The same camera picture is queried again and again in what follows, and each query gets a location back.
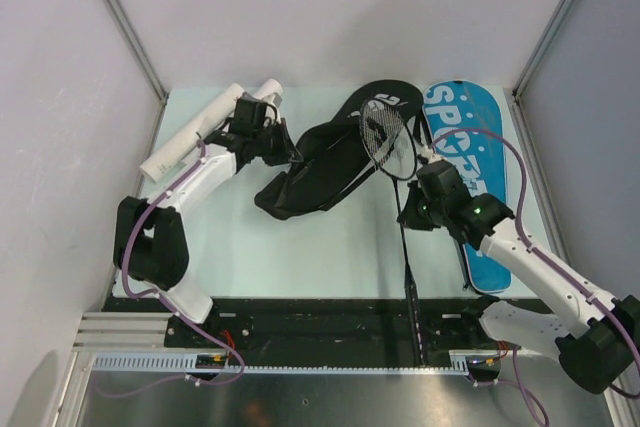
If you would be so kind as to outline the black racket bag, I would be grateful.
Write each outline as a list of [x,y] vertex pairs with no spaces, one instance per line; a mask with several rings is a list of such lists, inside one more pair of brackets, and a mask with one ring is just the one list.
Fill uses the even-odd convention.
[[296,147],[303,161],[274,177],[254,197],[256,207],[278,220],[328,211],[373,173],[360,137],[359,111],[367,103],[385,105],[407,121],[418,114],[422,93],[402,81],[384,79],[356,89],[328,121],[309,128]]

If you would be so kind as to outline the white shuttlecock tube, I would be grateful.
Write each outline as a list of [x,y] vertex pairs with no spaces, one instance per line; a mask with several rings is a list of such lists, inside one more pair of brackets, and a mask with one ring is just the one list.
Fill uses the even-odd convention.
[[265,81],[254,93],[254,97],[266,101],[267,103],[279,108],[282,103],[283,95],[282,85],[273,78]]

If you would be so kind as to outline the black racket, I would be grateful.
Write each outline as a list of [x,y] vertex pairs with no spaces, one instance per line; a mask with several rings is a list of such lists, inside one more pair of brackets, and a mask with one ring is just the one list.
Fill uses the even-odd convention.
[[405,228],[401,224],[402,212],[399,183],[410,181],[417,171],[416,149],[409,128],[398,110],[382,100],[367,100],[361,106],[360,137],[377,171],[391,179],[404,261],[404,292],[408,308],[411,343],[416,367],[427,364],[424,334],[422,332],[419,296],[410,265]]

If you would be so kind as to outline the blue racket bag cover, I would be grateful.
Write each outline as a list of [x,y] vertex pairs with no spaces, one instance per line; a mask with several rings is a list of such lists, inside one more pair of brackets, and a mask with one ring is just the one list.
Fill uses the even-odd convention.
[[[437,152],[456,166],[470,193],[490,193],[507,200],[504,145],[484,130],[503,134],[499,97],[487,87],[465,80],[431,85],[424,92],[423,115],[435,139],[457,130],[436,144]],[[511,273],[498,262],[474,250],[457,246],[464,286],[479,294],[499,294],[511,286]]]

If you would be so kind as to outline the white cardboard tube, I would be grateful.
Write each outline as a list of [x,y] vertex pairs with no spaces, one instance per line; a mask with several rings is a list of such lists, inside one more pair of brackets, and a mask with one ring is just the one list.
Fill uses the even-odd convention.
[[236,101],[244,92],[242,86],[232,83],[140,165],[143,176],[159,182],[196,147],[199,140],[231,116]]

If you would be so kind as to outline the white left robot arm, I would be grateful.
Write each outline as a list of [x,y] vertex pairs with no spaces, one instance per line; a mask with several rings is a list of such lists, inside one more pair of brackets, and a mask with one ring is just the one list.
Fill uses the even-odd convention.
[[132,298],[154,295],[188,320],[186,334],[197,345],[214,344],[220,321],[213,300],[190,271],[186,218],[225,181],[256,158],[268,166],[300,163],[302,154],[281,116],[281,95],[248,93],[232,114],[209,133],[197,131],[195,146],[167,185],[146,198],[126,197],[117,210],[113,261]]

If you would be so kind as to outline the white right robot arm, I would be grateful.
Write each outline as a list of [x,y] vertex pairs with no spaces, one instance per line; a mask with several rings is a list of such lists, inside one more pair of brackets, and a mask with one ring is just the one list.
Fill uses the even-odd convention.
[[484,348],[502,340],[558,362],[578,386],[600,394],[639,362],[639,300],[623,299],[581,276],[540,246],[495,196],[470,194],[458,170],[439,159],[410,182],[399,221],[410,230],[444,228],[498,262],[549,308],[540,314],[486,297],[461,323],[463,340]]

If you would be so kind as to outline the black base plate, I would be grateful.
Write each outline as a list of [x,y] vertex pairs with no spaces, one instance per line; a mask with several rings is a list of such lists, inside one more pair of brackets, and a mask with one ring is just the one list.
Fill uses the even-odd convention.
[[[478,314],[487,301],[476,298],[426,298],[419,302],[426,366],[461,350],[495,352],[497,344],[517,340],[481,330]],[[171,317],[161,330],[169,348],[212,349],[229,343],[243,360],[302,359],[360,363],[382,361],[414,365],[408,308],[402,299],[242,299],[219,298],[203,325],[208,338]]]

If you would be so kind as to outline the aluminium frame post left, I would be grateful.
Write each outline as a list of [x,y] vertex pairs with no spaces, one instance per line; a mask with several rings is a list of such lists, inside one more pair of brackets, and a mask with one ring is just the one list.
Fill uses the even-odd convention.
[[167,89],[160,80],[122,0],[101,1],[155,98],[161,106],[165,106],[168,99]]

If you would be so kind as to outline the aluminium frame post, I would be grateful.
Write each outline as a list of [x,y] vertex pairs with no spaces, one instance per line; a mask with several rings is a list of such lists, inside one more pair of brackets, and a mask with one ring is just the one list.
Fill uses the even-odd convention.
[[578,0],[559,0],[525,67],[512,88],[512,96],[516,100],[521,99],[526,92],[577,2]]
[[101,1],[155,98],[161,106],[165,106],[168,99],[167,89],[160,80],[122,0]]

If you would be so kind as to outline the aluminium side rail right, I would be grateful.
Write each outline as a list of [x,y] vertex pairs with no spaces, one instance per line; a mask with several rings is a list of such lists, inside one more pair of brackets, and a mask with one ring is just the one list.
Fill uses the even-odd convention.
[[[556,203],[551,195],[550,184],[539,149],[525,116],[524,104],[511,88],[505,88],[504,94],[514,125],[514,132],[520,146],[521,156],[528,169],[529,182],[536,198],[550,250],[562,260],[571,264],[573,261],[571,252],[560,224],[560,217],[558,216]],[[639,425],[638,400],[626,399],[611,389],[608,389],[604,396],[615,426]]]

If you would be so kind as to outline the aluminium frame post right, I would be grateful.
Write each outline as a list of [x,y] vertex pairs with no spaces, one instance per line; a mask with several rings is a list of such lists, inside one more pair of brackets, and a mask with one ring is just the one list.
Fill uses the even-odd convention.
[[559,0],[525,67],[512,88],[512,96],[516,100],[521,99],[526,92],[577,2],[578,0]]

